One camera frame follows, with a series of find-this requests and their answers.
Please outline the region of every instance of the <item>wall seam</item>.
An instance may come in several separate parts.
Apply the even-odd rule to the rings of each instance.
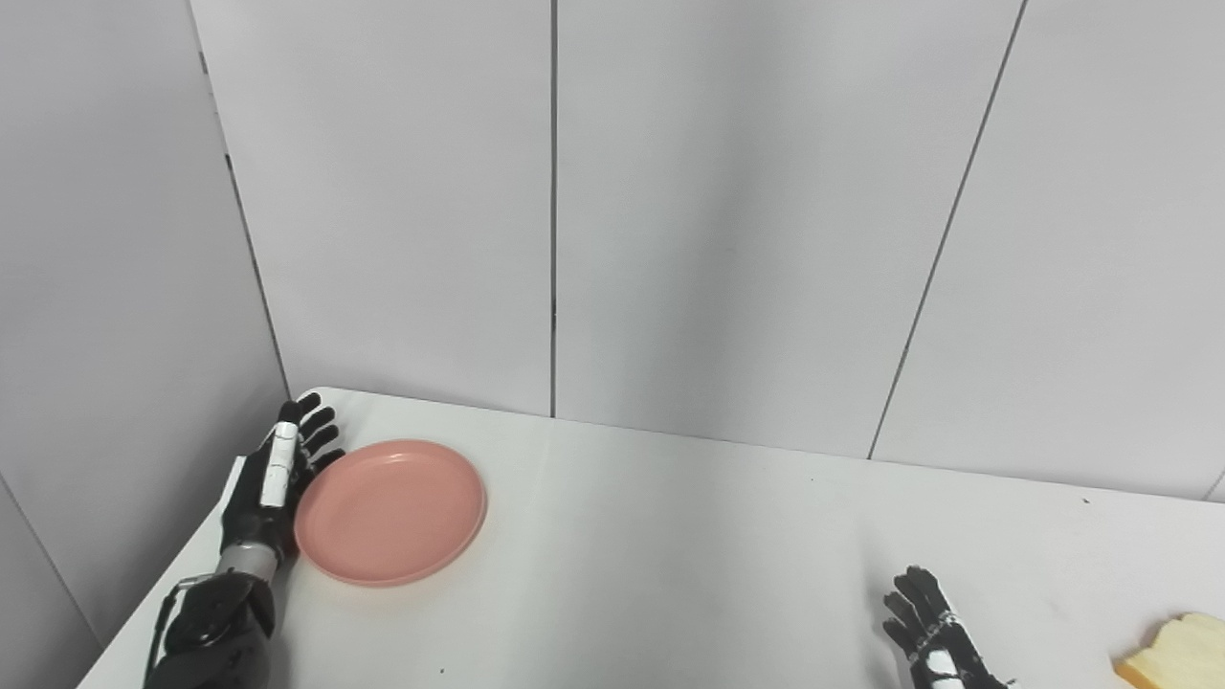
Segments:
[[[557,0],[551,0],[549,13],[549,135],[552,156],[549,183],[549,292],[552,309],[549,322],[549,418],[557,418]]]
[[[60,582],[60,587],[64,588],[64,595],[72,602],[72,609],[77,612],[81,622],[85,623],[85,628],[88,629],[89,635],[93,636],[93,641],[97,645],[96,652],[100,653],[105,646],[102,641],[102,636],[98,634],[98,630],[93,628],[93,623],[91,623],[89,618],[85,614],[85,611],[81,608],[81,603],[76,600],[76,596],[72,595],[72,590],[69,588],[69,582],[64,579],[64,574],[60,573],[60,568],[55,564],[55,559],[51,558],[51,553],[47,549],[47,544],[44,544],[42,537],[38,536],[34,523],[29,521],[29,515],[27,515],[26,509],[21,506],[21,501],[17,500],[17,494],[12,492],[12,488],[9,485],[9,479],[4,477],[4,473],[0,473],[0,487],[4,487],[4,492],[9,495],[9,499],[12,500],[13,506],[17,508],[17,514],[21,515],[21,520],[26,523],[26,528],[29,530],[29,535],[34,538],[34,543],[38,544],[38,549],[43,553],[43,558],[47,560],[47,564],[50,565],[51,571],[55,573],[55,579]]]
[[[213,105],[213,121],[217,123],[217,136],[222,143],[222,153],[225,156],[225,170],[230,178],[230,189],[234,191],[234,204],[238,206],[238,218],[243,224],[243,237],[246,239],[246,253],[251,257],[251,271],[255,273],[255,286],[260,291],[260,303],[263,305],[263,319],[268,324],[268,336],[272,338],[272,353],[277,358],[277,370],[281,373],[281,385],[284,387],[285,398],[293,398],[289,392],[289,375],[285,374],[285,360],[281,354],[281,341],[277,338],[277,327],[272,324],[272,308],[268,305],[268,293],[263,287],[263,275],[260,272],[260,261],[255,256],[255,242],[251,239],[251,227],[246,222],[246,208],[243,207],[243,195],[238,190],[238,178],[234,175],[234,161],[229,154],[229,142],[225,140],[225,128],[222,126],[221,108],[217,107],[217,94],[213,93],[213,81],[208,75],[208,61],[205,58],[205,47],[200,42],[200,27],[196,25],[196,13],[191,9],[191,1],[184,0],[187,9],[187,18],[191,21],[191,34],[196,38],[196,50],[200,53],[200,71],[203,74],[205,88],[208,91],[208,101]]]
[[[910,354],[910,345],[914,342],[915,331],[919,329],[919,319],[922,316],[922,309],[927,304],[927,294],[931,292],[931,283],[936,277],[936,268],[940,266],[940,259],[944,254],[944,245],[948,243],[948,234],[953,227],[953,218],[957,216],[957,207],[962,202],[962,194],[965,191],[965,183],[970,178],[970,169],[974,167],[974,158],[978,156],[979,145],[982,142],[982,132],[986,130],[987,119],[991,116],[991,108],[995,105],[996,94],[1000,92],[1000,83],[1003,81],[1005,69],[1008,66],[1008,58],[1012,55],[1012,47],[1017,42],[1017,33],[1020,31],[1020,21],[1025,16],[1025,7],[1029,5],[1029,0],[1022,0],[1020,7],[1017,10],[1017,18],[1012,25],[1012,33],[1008,34],[1008,43],[1003,49],[1003,58],[1000,60],[1000,69],[996,71],[995,82],[991,85],[991,93],[987,96],[986,107],[982,109],[982,118],[979,120],[979,130],[974,135],[974,143],[970,146],[970,154],[967,157],[965,168],[962,170],[962,179],[957,185],[957,192],[953,195],[953,205],[948,211],[948,218],[944,221],[944,229],[940,235],[940,243],[936,245],[936,255],[932,257],[931,268],[927,271],[927,280],[922,286],[922,293],[919,295],[919,304],[915,308],[914,319],[910,321],[910,331],[907,333],[907,341],[902,346],[902,356],[898,358],[898,367],[893,371],[893,380],[889,383],[889,392],[884,397],[884,407],[881,409],[881,418],[876,423],[876,432],[872,434],[872,443],[867,447],[867,459],[872,460],[876,454],[876,444],[881,439],[881,430],[884,428],[884,417],[889,413],[889,405],[893,403],[893,394],[898,389],[898,381],[902,379],[902,369],[907,364],[907,357]]]

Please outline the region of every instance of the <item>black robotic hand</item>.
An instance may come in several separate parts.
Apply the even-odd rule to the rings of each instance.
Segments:
[[[277,424],[243,462],[222,512],[221,560],[212,574],[176,584],[162,603],[145,671],[146,689],[262,689],[276,612],[271,581],[298,552],[294,515],[311,481],[344,455],[316,456],[339,435],[317,394],[281,407]],[[183,607],[167,618],[183,592]],[[162,635],[165,655],[158,660]]]
[[[321,407],[317,392],[311,392],[296,402],[282,405],[277,424],[243,463],[234,493],[222,515],[222,550],[235,543],[262,543],[276,552],[277,561],[284,561],[298,552],[293,525],[298,503],[311,481],[328,465],[341,459],[344,450],[336,449],[315,456],[339,435],[332,423],[336,409]],[[267,505],[265,484],[270,460],[273,460],[278,429],[283,424],[296,427],[292,441],[293,459],[288,467],[284,499],[279,505]]]
[[[893,585],[898,590],[884,597],[884,604],[894,617],[884,622],[884,633],[907,655],[915,689],[1008,687],[987,672],[930,571],[911,565]]]

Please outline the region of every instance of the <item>black glove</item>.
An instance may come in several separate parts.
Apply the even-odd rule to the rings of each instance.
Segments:
[[[268,433],[260,447],[246,457],[230,501],[222,512],[222,550],[238,542],[263,543],[277,553],[277,560],[281,563],[298,553],[298,544],[294,541],[294,515],[298,512],[298,503],[310,482],[344,455],[344,450],[336,449],[315,457],[316,452],[339,435],[339,430],[332,423],[336,419],[336,411],[332,407],[320,407],[320,403],[318,394],[311,392],[296,402],[289,401],[281,407],[278,423],[289,422],[298,425],[294,463],[283,506],[267,508],[260,504],[273,434]]]
[[[894,617],[884,620],[884,633],[907,655],[915,689],[1007,687],[987,672],[930,571],[910,565],[893,585],[898,590],[884,597],[884,604]]]

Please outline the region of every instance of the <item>gray wall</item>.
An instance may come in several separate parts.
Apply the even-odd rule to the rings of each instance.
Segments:
[[[200,0],[290,387],[549,413],[549,1]]]
[[[75,683],[283,395],[186,5],[0,4],[0,688]]]

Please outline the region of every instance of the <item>white table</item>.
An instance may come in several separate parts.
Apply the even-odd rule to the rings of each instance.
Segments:
[[[963,474],[322,389],[342,441],[450,445],[489,515],[423,581],[305,563],[274,688],[909,689],[880,631],[930,568],[989,667],[1024,689],[1121,689],[1152,626],[1225,617],[1225,505]],[[81,683],[141,685],[169,586],[209,571],[209,515]]]

